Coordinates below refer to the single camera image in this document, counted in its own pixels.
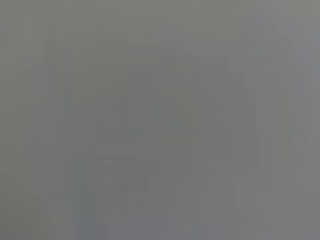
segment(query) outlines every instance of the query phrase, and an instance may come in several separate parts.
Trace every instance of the gray surface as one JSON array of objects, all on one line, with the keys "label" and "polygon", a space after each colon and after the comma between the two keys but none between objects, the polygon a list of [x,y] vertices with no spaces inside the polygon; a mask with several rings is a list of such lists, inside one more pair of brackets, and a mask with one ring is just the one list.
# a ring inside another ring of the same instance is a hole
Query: gray surface
[{"label": "gray surface", "polygon": [[278,2],[2,3],[0,239],[319,239],[317,4]]}]

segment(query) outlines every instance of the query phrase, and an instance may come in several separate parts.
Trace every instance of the gray wall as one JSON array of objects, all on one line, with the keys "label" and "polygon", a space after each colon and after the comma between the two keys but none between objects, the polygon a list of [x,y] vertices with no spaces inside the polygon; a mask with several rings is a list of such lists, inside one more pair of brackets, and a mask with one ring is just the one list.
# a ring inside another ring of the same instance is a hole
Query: gray wall
[{"label": "gray wall", "polygon": [[318,239],[316,7],[1,3],[1,239]]}]

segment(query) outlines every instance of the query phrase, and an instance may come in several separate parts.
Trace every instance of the gray background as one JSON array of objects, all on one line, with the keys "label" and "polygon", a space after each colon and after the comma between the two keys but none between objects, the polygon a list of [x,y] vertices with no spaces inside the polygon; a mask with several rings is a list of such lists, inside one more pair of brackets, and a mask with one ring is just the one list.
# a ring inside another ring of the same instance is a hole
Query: gray background
[{"label": "gray background", "polygon": [[319,3],[0,3],[0,239],[319,239]]}]

